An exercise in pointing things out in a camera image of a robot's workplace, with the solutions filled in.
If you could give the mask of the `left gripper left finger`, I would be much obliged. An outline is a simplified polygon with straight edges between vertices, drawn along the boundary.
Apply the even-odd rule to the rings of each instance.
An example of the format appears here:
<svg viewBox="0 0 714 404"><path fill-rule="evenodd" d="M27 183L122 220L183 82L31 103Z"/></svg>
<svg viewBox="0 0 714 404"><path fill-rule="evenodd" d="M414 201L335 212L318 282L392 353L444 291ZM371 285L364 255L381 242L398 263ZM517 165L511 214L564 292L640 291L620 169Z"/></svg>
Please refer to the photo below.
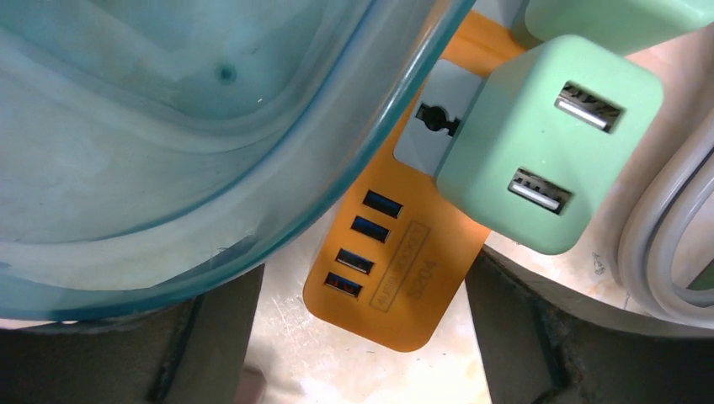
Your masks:
<svg viewBox="0 0 714 404"><path fill-rule="evenodd" d="M245 363L264 268L158 311L1 332L4 403L259 403Z"/></svg>

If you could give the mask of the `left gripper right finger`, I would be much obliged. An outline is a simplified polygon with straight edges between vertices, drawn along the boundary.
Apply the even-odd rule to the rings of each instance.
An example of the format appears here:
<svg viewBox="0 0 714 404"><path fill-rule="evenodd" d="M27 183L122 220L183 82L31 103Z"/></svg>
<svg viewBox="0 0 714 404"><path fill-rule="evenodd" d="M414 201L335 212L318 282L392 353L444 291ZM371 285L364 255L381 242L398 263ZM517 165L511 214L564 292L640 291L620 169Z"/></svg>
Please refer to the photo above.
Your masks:
<svg viewBox="0 0 714 404"><path fill-rule="evenodd" d="M480 252L465 279L495 403L710 403L713 333L610 306Z"/></svg>

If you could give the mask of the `orange power strip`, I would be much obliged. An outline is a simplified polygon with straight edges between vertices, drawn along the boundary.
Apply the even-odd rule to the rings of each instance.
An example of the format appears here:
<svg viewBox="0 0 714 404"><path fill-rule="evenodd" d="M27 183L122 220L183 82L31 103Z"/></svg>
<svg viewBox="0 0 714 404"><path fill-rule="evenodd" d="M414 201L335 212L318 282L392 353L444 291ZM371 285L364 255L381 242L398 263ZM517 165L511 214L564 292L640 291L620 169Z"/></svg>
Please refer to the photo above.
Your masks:
<svg viewBox="0 0 714 404"><path fill-rule="evenodd" d="M314 316L398 352L429 341L489 233L434 171L482 79L521 52L500 23L465 17L345 194L304 285Z"/></svg>

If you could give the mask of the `teal plastic basin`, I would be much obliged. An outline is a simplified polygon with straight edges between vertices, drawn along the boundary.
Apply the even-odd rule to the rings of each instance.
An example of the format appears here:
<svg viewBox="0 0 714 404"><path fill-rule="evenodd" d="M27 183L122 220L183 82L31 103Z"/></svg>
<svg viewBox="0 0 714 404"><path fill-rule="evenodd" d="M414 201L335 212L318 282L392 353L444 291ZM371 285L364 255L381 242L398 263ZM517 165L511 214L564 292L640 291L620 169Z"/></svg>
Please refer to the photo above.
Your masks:
<svg viewBox="0 0 714 404"><path fill-rule="evenodd" d="M4 1L1 315L212 290L364 170L470 1Z"/></svg>

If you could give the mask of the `green charger plug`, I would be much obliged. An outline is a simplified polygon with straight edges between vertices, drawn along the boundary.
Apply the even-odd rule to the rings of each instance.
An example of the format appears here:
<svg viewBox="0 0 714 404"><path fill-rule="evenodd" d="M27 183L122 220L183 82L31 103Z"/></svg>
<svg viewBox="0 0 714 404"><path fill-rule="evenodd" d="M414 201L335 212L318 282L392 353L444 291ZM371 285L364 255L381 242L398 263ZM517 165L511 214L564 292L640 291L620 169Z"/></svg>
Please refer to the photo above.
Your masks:
<svg viewBox="0 0 714 404"><path fill-rule="evenodd" d="M576 35L486 79L436 174L474 221L539 253L574 246L653 122L663 84Z"/></svg>
<svg viewBox="0 0 714 404"><path fill-rule="evenodd" d="M528 1L515 18L512 34L528 49L561 35L578 35L626 56L712 22L709 0Z"/></svg>

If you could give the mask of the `green power strip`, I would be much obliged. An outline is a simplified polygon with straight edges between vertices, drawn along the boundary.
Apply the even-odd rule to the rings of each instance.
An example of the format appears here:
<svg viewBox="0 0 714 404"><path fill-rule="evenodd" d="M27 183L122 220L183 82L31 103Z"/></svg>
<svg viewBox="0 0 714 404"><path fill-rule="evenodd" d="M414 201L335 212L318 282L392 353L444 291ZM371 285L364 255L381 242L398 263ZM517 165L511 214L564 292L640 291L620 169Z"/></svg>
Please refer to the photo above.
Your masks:
<svg viewBox="0 0 714 404"><path fill-rule="evenodd" d="M689 284L689 290L703 291L714 288L714 261L711 261Z"/></svg>

